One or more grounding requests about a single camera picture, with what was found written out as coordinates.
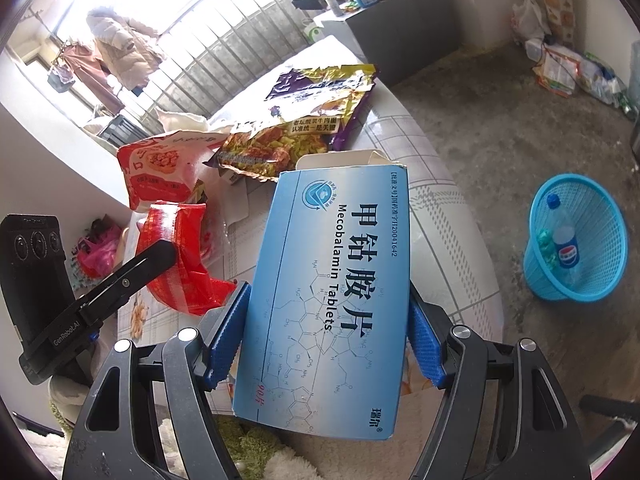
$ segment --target blue trash can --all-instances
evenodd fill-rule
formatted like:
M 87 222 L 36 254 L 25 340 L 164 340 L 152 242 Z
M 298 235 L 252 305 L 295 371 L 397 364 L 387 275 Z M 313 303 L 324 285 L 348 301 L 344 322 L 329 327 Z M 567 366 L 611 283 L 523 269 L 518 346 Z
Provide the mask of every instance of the blue trash can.
M 556 193 L 572 216 L 580 250 L 580 280 L 573 288 L 562 284 L 544 261 L 537 235 L 549 228 L 546 197 Z M 529 243 L 524 277 L 543 300 L 587 303 L 609 294 L 625 271 L 628 240 L 625 222 L 611 195 L 597 182 L 578 174 L 561 174 L 543 184 L 529 215 Z

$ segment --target blue medicine box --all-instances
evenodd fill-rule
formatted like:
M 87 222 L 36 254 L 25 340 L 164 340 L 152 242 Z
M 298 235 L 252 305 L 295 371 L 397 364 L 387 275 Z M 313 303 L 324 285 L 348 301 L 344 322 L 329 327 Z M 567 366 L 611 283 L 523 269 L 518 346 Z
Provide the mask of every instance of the blue medicine box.
M 335 438 L 393 434 L 408 319 L 408 215 L 399 164 L 280 175 L 242 340 L 237 416 Z

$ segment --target metal railing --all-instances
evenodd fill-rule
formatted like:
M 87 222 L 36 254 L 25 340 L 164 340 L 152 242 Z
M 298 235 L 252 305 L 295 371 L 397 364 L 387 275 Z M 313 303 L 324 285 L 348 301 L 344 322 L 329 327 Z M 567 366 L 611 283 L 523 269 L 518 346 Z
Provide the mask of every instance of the metal railing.
M 156 108 L 211 117 L 270 69 L 308 45 L 310 15 L 291 0 L 200 0 L 161 36 L 167 55 L 142 94 L 122 88 L 125 115 L 162 132 Z

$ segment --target gray floor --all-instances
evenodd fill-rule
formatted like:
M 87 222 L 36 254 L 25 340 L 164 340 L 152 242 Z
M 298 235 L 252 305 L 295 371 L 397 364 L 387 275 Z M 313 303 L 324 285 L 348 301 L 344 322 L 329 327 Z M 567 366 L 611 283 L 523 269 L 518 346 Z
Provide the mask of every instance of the gray floor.
M 505 342 L 535 339 L 568 397 L 585 441 L 606 423 L 584 416 L 583 394 L 640 398 L 640 178 L 632 124 L 581 93 L 564 99 L 536 84 L 514 45 L 441 60 L 392 90 L 418 121 L 473 209 L 505 306 Z M 558 173 L 601 183 L 626 219 L 630 254 L 620 286 L 594 304 L 545 303 L 522 276 L 527 218 L 538 187 Z

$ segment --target camera lens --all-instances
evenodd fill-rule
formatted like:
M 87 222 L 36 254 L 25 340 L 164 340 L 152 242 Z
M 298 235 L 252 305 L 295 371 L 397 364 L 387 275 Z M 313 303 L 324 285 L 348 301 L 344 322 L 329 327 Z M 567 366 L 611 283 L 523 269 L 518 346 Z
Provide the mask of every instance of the camera lens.
M 15 237 L 14 247 L 18 258 L 23 261 L 26 260 L 27 254 L 29 253 L 29 246 L 27 245 L 27 240 L 24 239 L 24 236 L 19 235 Z
M 47 243 L 41 232 L 37 231 L 31 235 L 31 247 L 37 257 L 44 258 L 47 255 Z
M 58 252 L 58 250 L 60 249 L 60 239 L 58 238 L 57 234 L 49 234 L 49 245 L 51 246 L 51 249 L 53 251 Z

